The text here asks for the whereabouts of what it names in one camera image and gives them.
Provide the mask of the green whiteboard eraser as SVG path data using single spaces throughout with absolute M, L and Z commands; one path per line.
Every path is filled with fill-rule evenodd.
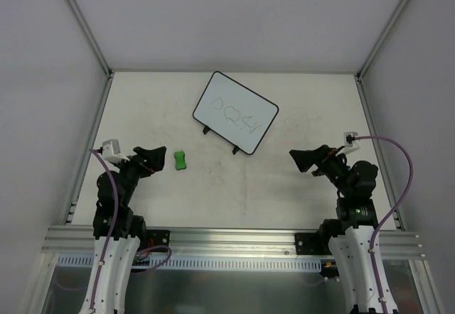
M 176 168 L 176 170 L 185 170 L 185 169 L 187 169 L 186 154 L 185 154 L 184 151 L 176 151 L 173 154 L 173 157 L 175 159 L 175 168 Z

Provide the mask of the small black-framed whiteboard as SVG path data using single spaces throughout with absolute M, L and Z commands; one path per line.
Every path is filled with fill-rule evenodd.
M 277 104 L 226 74 L 215 71 L 203 90 L 193 118 L 204 126 L 203 133 L 213 132 L 251 156 L 279 113 Z

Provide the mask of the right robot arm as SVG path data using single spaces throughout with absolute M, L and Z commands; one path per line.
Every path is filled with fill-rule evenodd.
M 367 161 L 348 165 L 341 148 L 289 152 L 300 172 L 326 177 L 336 188 L 335 219 L 325 219 L 313 234 L 296 233 L 298 255 L 331 255 L 341 281 L 347 313 L 398 313 L 382 262 L 380 227 L 372 195 L 378 167 Z

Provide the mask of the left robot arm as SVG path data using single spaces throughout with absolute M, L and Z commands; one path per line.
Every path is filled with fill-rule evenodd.
M 125 156 L 117 144 L 116 140 L 106 141 L 90 151 L 105 171 L 96 181 L 94 259 L 81 313 L 123 313 L 135 258 L 160 249 L 171 252 L 166 244 L 146 247 L 145 220 L 129 206 L 139 180 L 164 169 L 167 149 L 137 146 L 132 155 Z

